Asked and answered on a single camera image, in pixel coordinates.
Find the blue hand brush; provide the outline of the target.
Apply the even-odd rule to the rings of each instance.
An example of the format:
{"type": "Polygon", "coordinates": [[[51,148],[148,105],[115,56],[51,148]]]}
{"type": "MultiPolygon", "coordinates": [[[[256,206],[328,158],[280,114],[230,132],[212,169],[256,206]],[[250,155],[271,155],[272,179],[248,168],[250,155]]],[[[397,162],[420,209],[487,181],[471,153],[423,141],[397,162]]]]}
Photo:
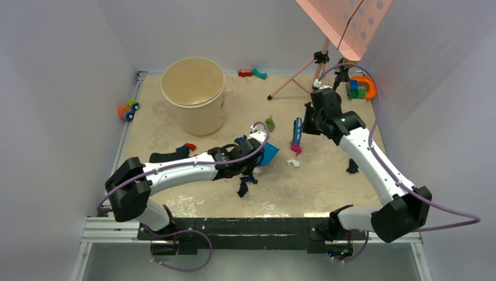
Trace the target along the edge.
{"type": "Polygon", "coordinates": [[[297,117],[294,121],[294,126],[293,126],[293,138],[292,138],[292,144],[295,146],[299,146],[301,142],[301,137],[302,137],[302,124],[303,120],[300,117],[297,117]]]}

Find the blue dustpan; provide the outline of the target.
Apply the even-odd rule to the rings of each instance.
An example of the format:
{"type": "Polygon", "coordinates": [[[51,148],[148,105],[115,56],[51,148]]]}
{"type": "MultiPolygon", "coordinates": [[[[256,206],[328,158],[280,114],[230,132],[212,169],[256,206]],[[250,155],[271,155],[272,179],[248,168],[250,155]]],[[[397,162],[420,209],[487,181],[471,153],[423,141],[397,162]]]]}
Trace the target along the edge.
{"type": "Polygon", "coordinates": [[[272,160],[276,157],[277,153],[280,151],[280,149],[271,143],[267,142],[264,145],[264,153],[263,157],[260,158],[260,166],[267,166],[269,165],[272,160]]]}

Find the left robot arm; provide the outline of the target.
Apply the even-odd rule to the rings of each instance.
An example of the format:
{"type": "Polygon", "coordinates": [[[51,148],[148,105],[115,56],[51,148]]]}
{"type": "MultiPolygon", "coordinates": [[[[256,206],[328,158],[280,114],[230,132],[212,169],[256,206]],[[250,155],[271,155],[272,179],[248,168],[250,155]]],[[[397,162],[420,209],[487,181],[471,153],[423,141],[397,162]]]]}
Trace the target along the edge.
{"type": "Polygon", "coordinates": [[[248,138],[240,145],[162,163],[142,163],[131,157],[105,183],[113,217],[117,222],[136,220],[159,239],[168,239],[177,229],[173,215],[168,207],[155,203],[153,195],[185,184],[238,176],[258,164],[265,144],[248,138]]]}

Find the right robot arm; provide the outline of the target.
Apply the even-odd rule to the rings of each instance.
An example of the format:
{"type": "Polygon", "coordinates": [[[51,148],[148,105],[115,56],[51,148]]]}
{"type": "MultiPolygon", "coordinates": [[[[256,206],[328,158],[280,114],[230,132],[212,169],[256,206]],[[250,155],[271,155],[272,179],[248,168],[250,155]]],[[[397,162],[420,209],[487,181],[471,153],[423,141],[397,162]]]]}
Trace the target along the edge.
{"type": "Polygon", "coordinates": [[[379,210],[346,205],[329,215],[325,234],[343,238],[351,230],[375,233],[392,242],[425,225],[432,200],[430,190],[416,187],[403,176],[369,139],[370,131],[354,112],[343,112],[341,98],[332,88],[311,93],[305,104],[303,133],[325,135],[346,152],[373,186],[382,207],[379,210]]]}

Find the blue scrap on brush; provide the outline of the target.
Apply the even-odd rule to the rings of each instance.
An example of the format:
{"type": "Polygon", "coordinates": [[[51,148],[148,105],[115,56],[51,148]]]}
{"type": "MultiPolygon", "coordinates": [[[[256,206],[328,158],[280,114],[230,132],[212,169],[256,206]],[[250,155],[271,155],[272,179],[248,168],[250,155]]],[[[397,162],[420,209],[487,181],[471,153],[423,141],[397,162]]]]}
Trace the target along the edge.
{"type": "Polygon", "coordinates": [[[249,182],[249,183],[253,183],[253,184],[257,184],[258,183],[258,180],[252,175],[244,175],[240,178],[243,182],[249,182]]]}

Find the black twisted paper scrap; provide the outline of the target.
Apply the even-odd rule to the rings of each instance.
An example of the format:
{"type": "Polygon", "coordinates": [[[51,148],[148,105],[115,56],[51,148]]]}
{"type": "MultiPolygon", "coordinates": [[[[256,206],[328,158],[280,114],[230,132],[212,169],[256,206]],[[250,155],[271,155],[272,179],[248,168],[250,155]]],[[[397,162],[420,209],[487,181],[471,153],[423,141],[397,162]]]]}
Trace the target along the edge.
{"type": "Polygon", "coordinates": [[[239,189],[237,191],[237,194],[240,198],[243,198],[247,192],[249,191],[249,188],[247,186],[247,177],[246,176],[243,176],[240,178],[240,186],[239,186],[239,189]]]}

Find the dark blue paper scrap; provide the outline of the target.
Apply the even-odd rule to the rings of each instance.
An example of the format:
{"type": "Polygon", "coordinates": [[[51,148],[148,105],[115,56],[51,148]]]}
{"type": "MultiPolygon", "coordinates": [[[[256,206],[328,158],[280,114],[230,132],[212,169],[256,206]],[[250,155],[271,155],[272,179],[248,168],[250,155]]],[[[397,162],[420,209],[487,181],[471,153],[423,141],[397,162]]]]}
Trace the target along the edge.
{"type": "Polygon", "coordinates": [[[238,144],[238,145],[241,145],[243,143],[245,143],[245,141],[247,140],[247,136],[246,135],[243,135],[242,137],[238,137],[234,140],[234,143],[238,144]]]}

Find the pink scrap behind dustpan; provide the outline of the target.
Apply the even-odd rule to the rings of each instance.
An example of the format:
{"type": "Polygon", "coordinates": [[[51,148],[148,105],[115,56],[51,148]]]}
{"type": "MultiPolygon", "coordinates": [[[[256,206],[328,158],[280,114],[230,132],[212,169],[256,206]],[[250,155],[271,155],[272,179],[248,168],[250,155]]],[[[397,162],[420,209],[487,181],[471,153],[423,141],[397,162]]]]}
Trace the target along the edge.
{"type": "Polygon", "coordinates": [[[299,144],[295,144],[293,141],[290,142],[290,149],[295,153],[295,157],[302,153],[302,148],[299,144]]]}

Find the green blue toy blocks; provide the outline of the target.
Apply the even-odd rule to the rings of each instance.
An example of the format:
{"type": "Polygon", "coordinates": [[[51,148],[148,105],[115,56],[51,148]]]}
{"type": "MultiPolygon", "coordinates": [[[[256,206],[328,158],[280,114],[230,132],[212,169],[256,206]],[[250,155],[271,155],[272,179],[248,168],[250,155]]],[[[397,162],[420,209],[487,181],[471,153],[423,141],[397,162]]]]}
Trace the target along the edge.
{"type": "Polygon", "coordinates": [[[346,91],[349,99],[364,100],[367,94],[366,86],[357,80],[350,80],[346,85],[346,91]]]}

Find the green paper scrap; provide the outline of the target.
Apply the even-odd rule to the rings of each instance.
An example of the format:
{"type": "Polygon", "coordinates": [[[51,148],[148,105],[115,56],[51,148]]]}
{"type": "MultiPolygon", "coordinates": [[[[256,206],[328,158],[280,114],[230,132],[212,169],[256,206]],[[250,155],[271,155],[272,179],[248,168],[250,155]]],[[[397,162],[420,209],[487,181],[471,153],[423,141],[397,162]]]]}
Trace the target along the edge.
{"type": "Polygon", "coordinates": [[[272,132],[275,129],[275,123],[271,115],[268,118],[266,118],[264,122],[266,123],[270,132],[272,132]]]}

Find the white scrap left of dustpan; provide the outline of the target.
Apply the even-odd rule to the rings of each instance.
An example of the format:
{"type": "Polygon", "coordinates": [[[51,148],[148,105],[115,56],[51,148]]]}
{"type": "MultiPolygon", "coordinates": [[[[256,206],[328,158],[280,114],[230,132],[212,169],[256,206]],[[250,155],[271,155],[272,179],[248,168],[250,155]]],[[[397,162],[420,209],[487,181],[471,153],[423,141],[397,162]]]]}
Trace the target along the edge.
{"type": "Polygon", "coordinates": [[[298,160],[296,160],[296,159],[287,160],[287,164],[288,165],[292,165],[295,168],[298,168],[301,165],[300,162],[298,160]]]}

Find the black microphone stand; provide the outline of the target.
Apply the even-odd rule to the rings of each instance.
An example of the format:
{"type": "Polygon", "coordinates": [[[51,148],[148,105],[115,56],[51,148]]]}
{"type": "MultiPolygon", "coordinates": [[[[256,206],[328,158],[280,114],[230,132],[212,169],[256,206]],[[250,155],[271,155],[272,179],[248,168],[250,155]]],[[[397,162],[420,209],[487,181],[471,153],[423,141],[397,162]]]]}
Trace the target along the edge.
{"type": "Polygon", "coordinates": [[[349,59],[344,58],[344,57],[342,57],[338,61],[338,64],[341,64],[341,66],[335,67],[333,69],[335,79],[334,79],[332,88],[334,89],[335,92],[337,91],[337,88],[341,84],[341,82],[347,83],[350,81],[349,70],[356,63],[357,63],[357,61],[349,60],[349,59]]]}

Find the red paper scrap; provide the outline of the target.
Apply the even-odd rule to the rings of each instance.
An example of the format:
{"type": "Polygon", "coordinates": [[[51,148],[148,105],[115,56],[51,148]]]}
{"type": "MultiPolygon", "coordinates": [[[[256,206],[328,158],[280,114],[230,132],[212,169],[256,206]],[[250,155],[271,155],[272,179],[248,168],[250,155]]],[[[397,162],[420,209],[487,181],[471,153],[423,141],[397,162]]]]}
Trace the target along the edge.
{"type": "Polygon", "coordinates": [[[185,143],[184,146],[187,147],[191,151],[195,151],[197,149],[197,147],[192,143],[185,143]]]}

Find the black scrap behind dustpan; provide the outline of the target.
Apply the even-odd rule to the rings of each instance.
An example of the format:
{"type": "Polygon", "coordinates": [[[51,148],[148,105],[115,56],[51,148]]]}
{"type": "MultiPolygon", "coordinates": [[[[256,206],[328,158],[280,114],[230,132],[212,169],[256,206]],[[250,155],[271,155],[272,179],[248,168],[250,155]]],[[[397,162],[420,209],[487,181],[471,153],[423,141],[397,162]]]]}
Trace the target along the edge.
{"type": "Polygon", "coordinates": [[[355,174],[359,172],[359,166],[353,159],[349,159],[349,165],[346,171],[350,174],[355,174]]]}

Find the blue scrap by strip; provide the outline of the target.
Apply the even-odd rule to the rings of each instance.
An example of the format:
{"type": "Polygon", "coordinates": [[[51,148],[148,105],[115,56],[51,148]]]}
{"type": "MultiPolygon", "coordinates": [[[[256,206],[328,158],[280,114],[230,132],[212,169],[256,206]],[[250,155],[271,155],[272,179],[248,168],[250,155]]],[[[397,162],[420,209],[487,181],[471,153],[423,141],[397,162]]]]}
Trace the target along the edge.
{"type": "Polygon", "coordinates": [[[190,148],[187,145],[183,145],[183,146],[177,148],[175,151],[178,152],[178,153],[181,152],[181,153],[189,154],[190,148]]]}

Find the red toy block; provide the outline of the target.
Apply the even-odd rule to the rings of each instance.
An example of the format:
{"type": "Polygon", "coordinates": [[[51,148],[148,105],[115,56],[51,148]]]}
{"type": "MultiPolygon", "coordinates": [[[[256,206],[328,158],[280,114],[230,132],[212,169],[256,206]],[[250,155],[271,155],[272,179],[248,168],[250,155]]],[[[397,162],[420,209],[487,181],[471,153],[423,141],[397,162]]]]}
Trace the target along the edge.
{"type": "Polygon", "coordinates": [[[241,69],[237,71],[239,77],[251,77],[253,72],[251,69],[241,69]]]}

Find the long black paper strip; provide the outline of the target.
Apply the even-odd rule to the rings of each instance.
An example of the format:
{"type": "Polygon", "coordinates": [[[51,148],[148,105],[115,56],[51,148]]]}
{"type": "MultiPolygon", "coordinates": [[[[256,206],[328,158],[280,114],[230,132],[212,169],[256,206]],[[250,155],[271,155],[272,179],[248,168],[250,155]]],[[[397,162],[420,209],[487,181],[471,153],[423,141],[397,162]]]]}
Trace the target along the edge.
{"type": "Polygon", "coordinates": [[[149,163],[173,162],[189,158],[189,152],[186,150],[171,152],[171,153],[152,153],[149,158],[149,163]]]}

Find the beige plastic bucket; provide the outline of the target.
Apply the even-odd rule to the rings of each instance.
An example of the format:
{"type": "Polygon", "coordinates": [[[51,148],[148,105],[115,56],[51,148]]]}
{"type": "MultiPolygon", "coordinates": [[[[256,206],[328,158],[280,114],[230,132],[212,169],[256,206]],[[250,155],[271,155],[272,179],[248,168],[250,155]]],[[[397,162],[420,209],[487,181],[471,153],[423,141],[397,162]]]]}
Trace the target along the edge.
{"type": "Polygon", "coordinates": [[[191,135],[216,132],[224,123],[225,74],[213,60],[188,57],[167,67],[161,90],[179,126],[191,135]]]}

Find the pink music stand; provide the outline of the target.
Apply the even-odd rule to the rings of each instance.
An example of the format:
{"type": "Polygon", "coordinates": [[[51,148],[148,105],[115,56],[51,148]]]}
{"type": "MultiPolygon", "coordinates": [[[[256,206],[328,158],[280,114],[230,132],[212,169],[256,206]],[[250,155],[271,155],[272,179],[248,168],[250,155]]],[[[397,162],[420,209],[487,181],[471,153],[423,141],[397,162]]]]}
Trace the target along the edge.
{"type": "Polygon", "coordinates": [[[345,66],[361,60],[393,3],[393,0],[297,1],[297,4],[324,34],[325,40],[320,51],[316,52],[312,59],[268,95],[267,99],[272,100],[289,83],[294,83],[308,93],[309,90],[295,78],[312,64],[316,65],[315,80],[322,79],[324,70],[338,68],[338,66],[329,65],[328,51],[332,46],[344,58],[345,66]]]}

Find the orange wheeled toy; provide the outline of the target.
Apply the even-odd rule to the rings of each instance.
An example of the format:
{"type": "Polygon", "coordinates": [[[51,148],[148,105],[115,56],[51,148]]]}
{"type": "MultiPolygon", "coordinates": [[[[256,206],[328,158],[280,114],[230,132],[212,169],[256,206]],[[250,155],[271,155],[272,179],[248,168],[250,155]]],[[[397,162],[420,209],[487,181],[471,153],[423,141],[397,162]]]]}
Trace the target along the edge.
{"type": "Polygon", "coordinates": [[[124,121],[130,122],[134,119],[135,113],[139,108],[140,104],[136,100],[130,99],[125,105],[122,105],[118,109],[118,115],[124,121]]]}

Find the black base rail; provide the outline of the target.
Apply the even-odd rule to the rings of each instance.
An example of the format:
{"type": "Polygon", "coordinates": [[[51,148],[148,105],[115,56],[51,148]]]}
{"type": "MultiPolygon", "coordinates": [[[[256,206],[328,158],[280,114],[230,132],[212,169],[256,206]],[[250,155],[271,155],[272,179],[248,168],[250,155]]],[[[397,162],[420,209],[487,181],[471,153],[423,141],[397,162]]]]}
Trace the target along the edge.
{"type": "Polygon", "coordinates": [[[353,244],[366,237],[357,230],[332,234],[328,217],[176,218],[174,222],[158,233],[140,224],[137,239],[150,242],[157,255],[196,255],[209,249],[350,253],[353,244]]]}

